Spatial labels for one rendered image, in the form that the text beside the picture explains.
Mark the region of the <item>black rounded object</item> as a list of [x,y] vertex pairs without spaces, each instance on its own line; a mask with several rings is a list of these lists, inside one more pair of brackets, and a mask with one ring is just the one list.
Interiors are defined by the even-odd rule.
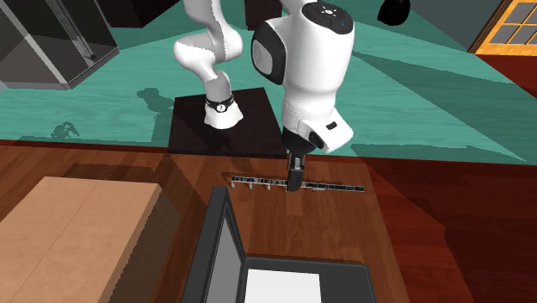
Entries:
[[399,26],[407,20],[409,13],[410,0],[384,0],[377,20],[388,26]]

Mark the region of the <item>dark grey open laptop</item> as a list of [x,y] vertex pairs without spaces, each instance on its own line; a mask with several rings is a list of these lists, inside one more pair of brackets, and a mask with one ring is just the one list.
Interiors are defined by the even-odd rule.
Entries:
[[377,303],[369,267],[248,257],[227,187],[213,188],[181,303]]

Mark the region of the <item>dark robot stand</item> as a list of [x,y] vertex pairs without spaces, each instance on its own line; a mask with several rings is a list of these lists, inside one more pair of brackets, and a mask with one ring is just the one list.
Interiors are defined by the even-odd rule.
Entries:
[[230,129],[218,130],[204,123],[205,97],[175,99],[168,152],[247,158],[284,158],[287,150],[281,129],[265,89],[235,90],[244,118]]

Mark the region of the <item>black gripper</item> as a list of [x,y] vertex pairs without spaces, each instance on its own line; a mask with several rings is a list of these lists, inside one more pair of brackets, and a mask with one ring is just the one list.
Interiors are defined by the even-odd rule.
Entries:
[[316,146],[285,127],[282,128],[282,142],[289,152],[287,192],[294,192],[302,186],[305,155],[314,151]]

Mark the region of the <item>long black hook rack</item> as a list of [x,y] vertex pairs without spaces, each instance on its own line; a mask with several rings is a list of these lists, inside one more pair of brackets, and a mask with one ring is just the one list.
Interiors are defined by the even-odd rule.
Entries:
[[[279,186],[288,189],[288,180],[283,179],[274,179],[274,178],[261,178],[261,177],[250,177],[250,176],[232,176],[231,177],[231,187],[234,189],[236,183],[245,183],[249,186],[249,189],[253,189],[253,185],[265,185],[267,191],[270,191],[273,187]],[[322,182],[302,182],[299,186],[299,189],[312,189],[317,191],[322,190],[338,190],[338,191],[349,191],[349,192],[365,192],[363,186],[353,186],[353,185],[344,185],[344,184],[335,184],[335,183],[322,183]]]

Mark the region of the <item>grey cabinet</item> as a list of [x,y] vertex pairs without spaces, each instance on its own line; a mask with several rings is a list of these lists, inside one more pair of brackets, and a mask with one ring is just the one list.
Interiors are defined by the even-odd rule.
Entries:
[[0,82],[72,90],[119,53],[96,0],[0,0]]

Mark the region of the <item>orange framed window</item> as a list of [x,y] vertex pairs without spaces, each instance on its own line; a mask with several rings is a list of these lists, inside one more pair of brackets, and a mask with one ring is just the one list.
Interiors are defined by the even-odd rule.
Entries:
[[502,0],[468,52],[537,56],[537,0]]

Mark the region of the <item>brown wooden desk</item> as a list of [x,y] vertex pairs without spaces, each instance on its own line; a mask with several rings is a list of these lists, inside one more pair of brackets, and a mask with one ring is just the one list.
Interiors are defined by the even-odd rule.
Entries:
[[[0,220],[45,176],[156,183],[181,218],[151,303],[180,303],[212,188],[231,176],[282,177],[286,166],[283,159],[170,154],[154,147],[0,141]],[[246,253],[365,263],[378,303],[410,303],[367,166],[318,158],[307,162],[306,177],[364,191],[231,188]]]

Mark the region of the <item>tan cardboard box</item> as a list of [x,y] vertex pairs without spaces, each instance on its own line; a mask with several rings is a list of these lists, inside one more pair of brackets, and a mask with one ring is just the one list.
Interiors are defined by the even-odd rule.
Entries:
[[151,303],[179,219],[156,183],[46,176],[0,221],[0,303]]

